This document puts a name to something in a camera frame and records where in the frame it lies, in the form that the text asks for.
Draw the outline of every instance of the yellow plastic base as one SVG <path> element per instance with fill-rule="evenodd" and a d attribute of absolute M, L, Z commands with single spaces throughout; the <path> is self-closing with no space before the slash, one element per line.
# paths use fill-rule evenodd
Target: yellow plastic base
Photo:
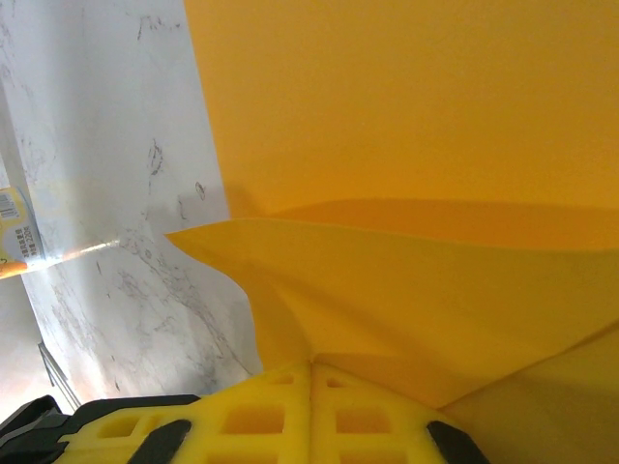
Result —
<path fill-rule="evenodd" d="M 192 429 L 173 464 L 442 464 L 426 432 L 447 421 L 410 399 L 336 368 L 267 372 L 186 406 L 133 408 L 74 435 L 58 464 L 127 462 L 154 429 Z"/>

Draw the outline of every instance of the square hole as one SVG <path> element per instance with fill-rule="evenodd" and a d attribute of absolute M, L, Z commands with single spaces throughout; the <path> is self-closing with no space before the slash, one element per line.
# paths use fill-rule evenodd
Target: square hole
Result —
<path fill-rule="evenodd" d="M 116 437 L 129 437 L 135 425 L 139 421 L 139 418 L 128 417 L 112 420 L 106 423 L 99 430 L 99 438 L 116 438 Z"/>
<path fill-rule="evenodd" d="M 390 433 L 389 418 L 379 408 L 350 408 L 336 411 L 338 433 Z"/>
<path fill-rule="evenodd" d="M 283 407 L 241 405 L 228 413 L 221 433 L 263 434 L 283 432 Z"/>
<path fill-rule="evenodd" d="M 278 464 L 274 454 L 215 454 L 209 456 L 206 464 Z"/>
<path fill-rule="evenodd" d="M 404 451 L 343 451 L 339 464 L 406 464 Z"/>
<path fill-rule="evenodd" d="M 148 435 L 156 428 L 159 428 L 162 425 L 162 417 L 161 416 L 152 416 L 144 421 L 143 425 L 139 427 L 139 433 L 143 435 Z"/>

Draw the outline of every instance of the yellow plastic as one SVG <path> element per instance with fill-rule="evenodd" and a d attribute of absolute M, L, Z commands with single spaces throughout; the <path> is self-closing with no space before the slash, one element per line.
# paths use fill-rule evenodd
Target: yellow plastic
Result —
<path fill-rule="evenodd" d="M 283 219 L 169 239 L 247 291 L 267 368 L 319 360 L 432 407 L 619 317 L 616 249 L 507 249 Z"/>
<path fill-rule="evenodd" d="M 243 220 L 171 240 L 264 364 L 444 407 L 492 462 L 614 462 L 617 2 L 186 7 Z"/>
<path fill-rule="evenodd" d="M 187 406 L 123 409 L 74 435 L 58 464 L 127 462 L 148 433 L 192 429 L 173 464 L 443 464 L 426 432 L 441 414 L 337 369 L 303 363 Z"/>
<path fill-rule="evenodd" d="M 619 207 L 615 0 L 186 0 L 235 218 L 350 198 Z"/>

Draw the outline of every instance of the white marble wall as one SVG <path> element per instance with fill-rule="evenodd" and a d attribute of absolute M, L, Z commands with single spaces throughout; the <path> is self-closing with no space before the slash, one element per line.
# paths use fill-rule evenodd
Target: white marble wall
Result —
<path fill-rule="evenodd" d="M 182 1 L 5 1 L 0 77 L 62 261 L 23 279 L 78 396 L 205 393 L 258 371 L 243 292 L 163 236 L 228 217 Z"/>

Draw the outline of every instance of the yellow label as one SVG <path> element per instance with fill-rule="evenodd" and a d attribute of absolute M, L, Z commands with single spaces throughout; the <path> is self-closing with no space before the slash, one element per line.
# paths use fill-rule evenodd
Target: yellow label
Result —
<path fill-rule="evenodd" d="M 43 258 L 37 225 L 16 188 L 0 188 L 0 277 L 23 273 Z"/>

